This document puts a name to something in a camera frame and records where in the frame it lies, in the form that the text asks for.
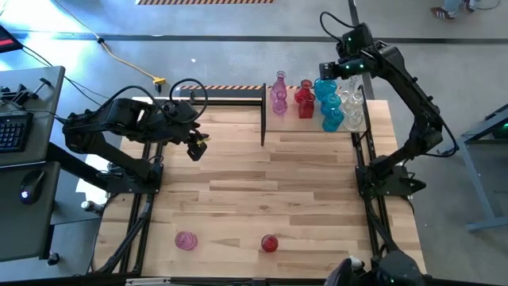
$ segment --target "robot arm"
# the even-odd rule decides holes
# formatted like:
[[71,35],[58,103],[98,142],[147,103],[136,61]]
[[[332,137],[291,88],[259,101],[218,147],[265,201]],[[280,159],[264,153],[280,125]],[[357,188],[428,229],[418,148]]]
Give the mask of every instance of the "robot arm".
[[198,112],[190,103],[167,101],[161,105],[151,95],[153,103],[114,97],[96,111],[72,113],[62,121],[65,144],[72,152],[99,155],[127,174],[147,182],[155,175],[152,164],[145,159],[134,159],[108,144],[103,131],[143,144],[184,143],[192,160],[199,160],[206,151],[204,140],[208,135],[199,133],[200,125],[193,120],[198,117]]
[[337,51],[340,56],[337,63],[320,64],[321,79],[347,79],[352,75],[370,72],[372,78],[385,79],[414,115],[414,124],[404,146],[388,157],[380,156],[371,162],[369,181],[379,184],[393,174],[396,164],[427,153],[442,142],[440,111],[432,103],[432,97],[427,96],[416,84],[418,79],[407,72],[400,51],[382,41],[374,43],[365,24],[346,33],[342,42],[337,44]]

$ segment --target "person's foot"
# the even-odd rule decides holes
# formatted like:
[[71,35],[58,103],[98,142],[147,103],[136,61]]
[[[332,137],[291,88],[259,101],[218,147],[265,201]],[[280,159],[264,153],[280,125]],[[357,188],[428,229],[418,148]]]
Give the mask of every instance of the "person's foot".
[[457,12],[448,12],[447,10],[441,7],[430,8],[430,12],[434,15],[434,17],[446,20],[453,20],[457,15]]
[[460,0],[460,5],[466,9],[467,12],[473,13],[478,7],[478,2],[476,0]]

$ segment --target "gray floor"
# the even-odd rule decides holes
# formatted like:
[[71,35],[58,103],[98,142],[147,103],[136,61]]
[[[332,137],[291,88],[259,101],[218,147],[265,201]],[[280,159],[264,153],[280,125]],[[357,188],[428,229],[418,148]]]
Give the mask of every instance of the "gray floor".
[[[66,18],[50,2],[32,1],[32,17],[16,17],[22,0],[11,1],[0,21],[12,30],[86,32]],[[133,1],[95,0],[89,2],[60,0],[69,10],[100,33],[171,34],[171,35],[272,35],[323,36],[318,15],[329,10],[351,22],[345,0],[278,0],[272,6],[134,6]],[[505,38],[503,16],[508,5],[496,10],[461,14],[449,23],[432,18],[430,6],[441,1],[419,0],[356,0],[361,21],[370,24],[376,37],[462,37]],[[491,1],[484,0],[488,6]],[[346,30],[331,28],[337,34]],[[94,41],[49,40],[48,34],[33,33],[25,41],[50,62],[63,65],[67,75],[89,88],[111,95],[128,84],[152,89],[150,79],[110,59]],[[108,43],[123,58],[139,64],[154,75],[175,82],[195,77],[204,84],[271,83],[278,70],[287,72],[287,83],[316,78],[318,64],[337,58],[334,44],[281,42],[122,42]],[[417,76],[421,87],[433,95],[443,118],[458,136],[483,116],[506,103],[506,65],[508,47],[505,45],[399,45],[406,58],[408,71]],[[0,70],[40,66],[23,52],[0,55]],[[398,143],[407,139],[412,116],[391,87],[380,79],[372,85],[377,99],[387,99]],[[93,103],[65,84],[57,113],[64,116],[72,111],[94,108]],[[59,128],[52,140],[63,144]],[[111,137],[118,143],[118,138]],[[428,273],[456,280],[506,284],[504,270],[508,265],[508,228],[469,234],[468,222],[483,218],[479,201],[466,176],[460,156],[441,160],[419,157],[408,163],[428,187],[415,195],[416,220]],[[83,198],[73,193],[72,180],[67,178],[57,196],[66,205],[66,214],[53,219],[71,220],[82,216],[78,203]],[[499,201],[508,204],[508,195]],[[91,222],[69,225],[54,242],[55,247],[76,249],[68,255],[68,264],[56,269],[33,262],[15,261],[0,264],[2,280],[48,276],[68,276],[83,273],[90,259],[90,246],[97,226]],[[65,237],[71,231],[81,235]],[[13,267],[29,271],[12,273]]]

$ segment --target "yellow cable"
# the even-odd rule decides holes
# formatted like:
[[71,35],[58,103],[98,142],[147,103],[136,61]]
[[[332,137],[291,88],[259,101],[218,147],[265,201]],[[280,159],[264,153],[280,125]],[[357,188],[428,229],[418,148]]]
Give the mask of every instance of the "yellow cable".
[[[87,28],[87,30],[89,30],[91,33],[94,34],[94,36],[97,38],[97,40],[100,39],[100,37],[94,33],[94,31],[92,31],[90,28],[88,28],[87,25],[83,24],[83,22],[81,22],[76,16],[74,16],[73,13],[71,13],[71,11],[67,10],[65,7],[62,6],[62,4],[60,4],[58,2],[58,0],[55,0],[55,3],[58,4],[58,6],[60,6],[62,9],[64,9],[69,15],[71,15],[79,24],[81,24],[83,27]],[[138,68],[137,66],[135,66],[134,64],[131,64],[130,62],[126,61],[126,60],[122,60],[121,58],[115,56],[111,51],[110,49],[107,47],[106,43],[104,42],[104,40],[102,41],[99,41],[99,43],[101,44],[101,46],[108,52],[108,54],[110,54],[110,56],[112,56],[115,60],[123,63],[123,64],[126,64],[128,66],[130,66],[131,68],[137,70],[138,72],[150,77],[153,79],[153,84],[165,84],[166,83],[166,79],[165,78],[160,78],[160,77],[157,77],[157,76],[154,76],[154,75],[151,75],[149,73],[147,73],[146,71],[143,71],[142,69]]]

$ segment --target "computer mouse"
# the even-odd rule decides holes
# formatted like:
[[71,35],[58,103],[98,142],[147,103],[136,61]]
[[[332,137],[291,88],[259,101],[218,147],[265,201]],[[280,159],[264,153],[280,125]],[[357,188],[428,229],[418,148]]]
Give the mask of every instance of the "computer mouse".
[[19,196],[22,203],[33,204],[39,199],[44,174],[44,171],[41,170],[33,170],[26,174],[19,187]]

